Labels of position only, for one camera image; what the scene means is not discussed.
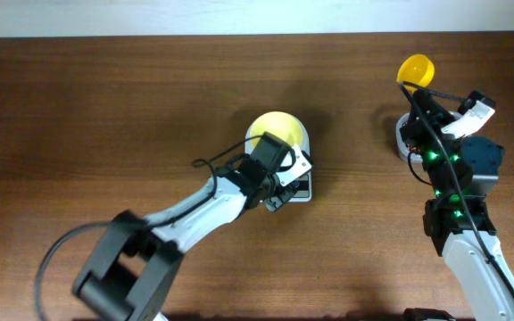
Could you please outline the yellow measuring scoop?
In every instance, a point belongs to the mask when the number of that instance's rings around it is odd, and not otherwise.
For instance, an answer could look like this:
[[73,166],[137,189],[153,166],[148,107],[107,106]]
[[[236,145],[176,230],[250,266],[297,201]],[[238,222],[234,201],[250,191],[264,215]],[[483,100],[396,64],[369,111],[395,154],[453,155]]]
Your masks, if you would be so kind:
[[396,81],[410,82],[418,86],[427,87],[435,75],[435,65],[424,54],[418,53],[410,56],[401,65]]

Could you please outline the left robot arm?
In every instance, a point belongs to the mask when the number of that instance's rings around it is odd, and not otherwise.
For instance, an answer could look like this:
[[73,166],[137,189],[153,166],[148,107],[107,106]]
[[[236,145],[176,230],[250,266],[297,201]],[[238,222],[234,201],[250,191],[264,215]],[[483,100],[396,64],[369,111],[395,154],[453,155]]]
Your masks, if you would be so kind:
[[274,212],[312,169],[310,149],[270,132],[249,153],[208,166],[207,183],[166,210],[139,218],[125,210],[109,222],[72,285],[72,294],[102,320],[161,320],[161,307],[185,257],[205,236],[264,204]]

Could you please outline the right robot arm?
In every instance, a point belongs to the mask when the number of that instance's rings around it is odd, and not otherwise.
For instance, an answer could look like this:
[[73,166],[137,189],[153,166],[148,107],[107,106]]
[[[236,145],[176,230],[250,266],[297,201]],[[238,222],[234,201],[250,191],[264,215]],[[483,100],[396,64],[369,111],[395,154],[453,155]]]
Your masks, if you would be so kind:
[[494,103],[474,91],[451,112],[437,102],[441,93],[407,81],[399,86],[411,105],[399,133],[420,155],[435,195],[425,204],[425,233],[475,319],[514,320],[514,275],[485,201],[499,181],[504,149],[476,134],[493,116]]

